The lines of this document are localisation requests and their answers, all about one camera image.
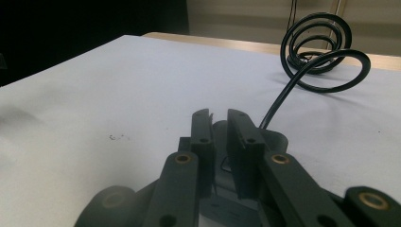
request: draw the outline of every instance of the coiled cable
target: coiled cable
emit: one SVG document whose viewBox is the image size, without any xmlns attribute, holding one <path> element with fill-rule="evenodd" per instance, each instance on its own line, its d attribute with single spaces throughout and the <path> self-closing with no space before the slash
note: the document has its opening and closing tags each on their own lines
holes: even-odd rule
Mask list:
<svg viewBox="0 0 401 227">
<path fill-rule="evenodd" d="M 315 19 L 324 19 L 324 21 L 311 23 L 297 30 L 297 28 L 300 27 L 302 24 Z M 307 31 L 308 29 L 311 29 L 312 27 L 317 26 L 328 27 L 329 29 L 331 29 L 335 34 L 336 40 L 333 40 L 328 36 L 313 35 L 296 44 L 296 40 L 301 36 L 302 33 Z M 342 41 L 341 31 L 343 31 L 345 40 L 344 42 Z M 315 40 L 327 41 L 331 45 L 331 51 L 327 53 L 319 51 L 308 51 L 301 54 L 298 53 L 302 45 Z M 281 104 L 284 102 L 284 100 L 296 84 L 306 89 L 307 91 L 315 93 L 336 93 L 350 89 L 362 82 L 369 74 L 369 71 L 371 69 L 371 62 L 366 54 L 357 50 L 349 49 L 351 46 L 351 42 L 352 34 L 350 27 L 337 15 L 324 12 L 314 13 L 306 16 L 305 18 L 294 24 L 286 33 L 286 36 L 281 43 L 280 49 L 280 60 L 285 72 L 290 77 L 290 81 L 271 105 L 269 111 L 263 118 L 259 128 L 266 129 L 268 127 L 274 114 L 280 108 Z M 289 55 L 286 58 L 287 46 Z M 306 73 L 316 75 L 332 70 L 335 66 L 339 65 L 345 57 L 355 58 L 359 60 L 362 64 L 361 71 L 351 81 L 340 86 L 330 88 L 316 87 L 301 81 L 301 78 Z M 289 68 L 289 65 L 297 69 L 298 72 L 293 74 Z"/>
</svg>

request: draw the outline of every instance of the white table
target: white table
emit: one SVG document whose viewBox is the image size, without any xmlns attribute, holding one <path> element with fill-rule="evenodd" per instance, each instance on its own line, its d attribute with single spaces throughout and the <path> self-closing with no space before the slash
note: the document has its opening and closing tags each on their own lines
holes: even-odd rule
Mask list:
<svg viewBox="0 0 401 227">
<path fill-rule="evenodd" d="M 0 226 L 73 226 L 105 187 L 157 179 L 193 112 L 217 121 L 238 109 L 258 125 L 287 82 L 278 56 L 123 36 L 2 87 Z M 367 185 L 401 201 L 399 84 L 401 72 L 373 69 L 339 94 L 295 88 L 270 130 L 321 187 L 342 196 Z"/>
</svg>

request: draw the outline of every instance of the table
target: table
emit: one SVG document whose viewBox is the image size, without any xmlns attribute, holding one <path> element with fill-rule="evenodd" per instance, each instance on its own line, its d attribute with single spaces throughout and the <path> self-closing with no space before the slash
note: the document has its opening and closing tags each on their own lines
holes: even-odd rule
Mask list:
<svg viewBox="0 0 401 227">
<path fill-rule="evenodd" d="M 373 69 L 333 95 L 296 88 L 270 130 L 323 188 L 368 185 L 401 201 L 400 76 Z M 193 112 L 218 121 L 238 109 L 257 125 L 287 82 L 276 55 L 123 36 L 2 87 L 0 226 L 74 225 L 103 188 L 157 179 Z"/>
</svg>

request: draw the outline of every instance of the beige wall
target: beige wall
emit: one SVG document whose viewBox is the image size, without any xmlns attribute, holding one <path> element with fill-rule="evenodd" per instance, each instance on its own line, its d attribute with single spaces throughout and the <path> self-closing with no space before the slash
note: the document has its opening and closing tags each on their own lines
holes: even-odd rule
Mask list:
<svg viewBox="0 0 401 227">
<path fill-rule="evenodd" d="M 196 36 L 280 44 L 291 1 L 187 0 L 190 33 Z M 313 12 L 336 12 L 353 30 L 353 48 L 401 55 L 401 0 L 300 0 L 297 19 Z M 322 42 L 310 47 L 322 47 Z"/>
</svg>

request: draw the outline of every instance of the wire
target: wire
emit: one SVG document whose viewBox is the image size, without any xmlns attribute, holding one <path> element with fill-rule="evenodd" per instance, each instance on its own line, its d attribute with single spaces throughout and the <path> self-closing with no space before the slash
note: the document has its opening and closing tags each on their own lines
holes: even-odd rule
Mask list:
<svg viewBox="0 0 401 227">
<path fill-rule="evenodd" d="M 328 23 L 327 21 L 320 21 L 312 24 L 308 24 L 303 28 L 296 31 L 296 29 L 301 26 L 302 24 L 314 20 L 314 19 L 329 19 L 335 22 L 336 25 L 340 26 L 344 33 L 345 43 L 342 45 L 342 34 L 338 27 L 335 27 L 333 24 Z M 315 35 L 309 38 L 304 39 L 297 45 L 295 45 L 295 41 L 300 35 L 305 32 L 306 30 L 316 27 L 316 26 L 325 26 L 329 27 L 333 30 L 334 34 L 336 35 L 336 40 L 334 41 L 330 37 L 322 36 L 322 35 Z M 286 58 L 286 50 L 287 50 L 287 43 L 288 40 L 291 38 L 289 42 L 289 56 Z M 298 54 L 298 50 L 303 44 L 306 44 L 312 40 L 324 40 L 330 43 L 332 47 L 332 51 L 323 53 L 318 51 L 309 51 L 302 54 Z M 265 117 L 263 118 L 262 122 L 260 123 L 260 129 L 266 129 L 271 122 L 271 119 L 274 117 L 277 110 L 280 108 L 281 104 L 284 102 L 286 97 L 291 92 L 292 88 L 296 84 L 301 86 L 302 88 L 315 92 L 315 93 L 336 93 L 341 92 L 347 89 L 354 87 L 355 85 L 362 82 L 366 76 L 369 74 L 371 69 L 371 61 L 369 57 L 357 50 L 349 49 L 352 42 L 352 34 L 350 27 L 346 24 L 344 20 L 342 20 L 339 16 L 329 14 L 329 13 L 314 13 L 311 15 L 306 16 L 305 18 L 301 19 L 295 25 L 293 25 L 289 31 L 286 33 L 280 49 L 280 60 L 283 65 L 284 70 L 286 71 L 287 75 L 290 77 L 289 83 L 286 85 L 284 90 L 280 93 L 280 95 L 275 99 L 273 104 L 271 105 L 270 109 L 266 113 Z M 306 56 L 314 55 L 317 56 L 314 59 L 307 59 Z M 301 81 L 301 78 L 306 74 L 320 74 L 327 71 L 330 71 L 332 68 L 337 66 L 345 57 L 352 57 L 359 60 L 362 63 L 362 69 L 359 74 L 352 79 L 351 81 L 342 84 L 337 87 L 331 88 L 321 88 L 309 85 Z M 294 75 L 289 66 L 294 66 L 298 69 L 298 72 Z"/>
</svg>

